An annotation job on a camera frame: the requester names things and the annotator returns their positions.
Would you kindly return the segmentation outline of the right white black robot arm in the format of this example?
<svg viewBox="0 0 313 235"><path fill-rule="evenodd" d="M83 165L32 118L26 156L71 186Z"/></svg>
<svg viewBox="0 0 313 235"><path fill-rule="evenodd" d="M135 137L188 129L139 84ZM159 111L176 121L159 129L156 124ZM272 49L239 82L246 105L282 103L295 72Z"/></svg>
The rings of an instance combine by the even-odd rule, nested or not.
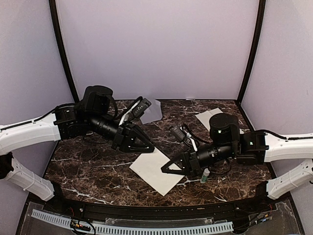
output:
<svg viewBox="0 0 313 235"><path fill-rule="evenodd" d="M269 130L241 134L236 116L218 113L209 120L212 145L196 151L185 151L161 167L163 173L199 176L202 169L235 158L243 165L261 165L278 160L302 159L297 167L275 179L261 182L250 209L261 212L268 198L278 199L283 194L313 181L313 135L311 133L281 136Z"/></svg>

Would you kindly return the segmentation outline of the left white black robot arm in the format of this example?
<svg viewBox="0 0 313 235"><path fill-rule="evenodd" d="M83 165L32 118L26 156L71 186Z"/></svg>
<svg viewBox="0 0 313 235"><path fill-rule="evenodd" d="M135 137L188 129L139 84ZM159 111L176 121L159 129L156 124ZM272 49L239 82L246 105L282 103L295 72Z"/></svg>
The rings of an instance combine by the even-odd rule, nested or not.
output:
<svg viewBox="0 0 313 235"><path fill-rule="evenodd" d="M118 112L112 89L88 86L82 100L55 107L47 114L0 127L0 177L49 201L58 213L66 213L69 203L62 197L57 183L45 180L24 167L13 151L22 147L85 136L89 132L112 142L112 149L124 153L152 153L155 149L150 138L133 119L143 116L150 101L138 97L121 114Z"/></svg>

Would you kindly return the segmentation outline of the beige letter paper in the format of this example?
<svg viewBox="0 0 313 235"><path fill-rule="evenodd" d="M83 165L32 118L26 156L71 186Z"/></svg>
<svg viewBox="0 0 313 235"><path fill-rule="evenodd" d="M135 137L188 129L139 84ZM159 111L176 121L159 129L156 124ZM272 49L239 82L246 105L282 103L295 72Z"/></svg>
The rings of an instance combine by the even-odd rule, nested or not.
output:
<svg viewBox="0 0 313 235"><path fill-rule="evenodd" d="M143 153L130 169L162 196L165 196L183 178L183 175L163 173L161 167L170 159L155 147L152 153Z"/></svg>

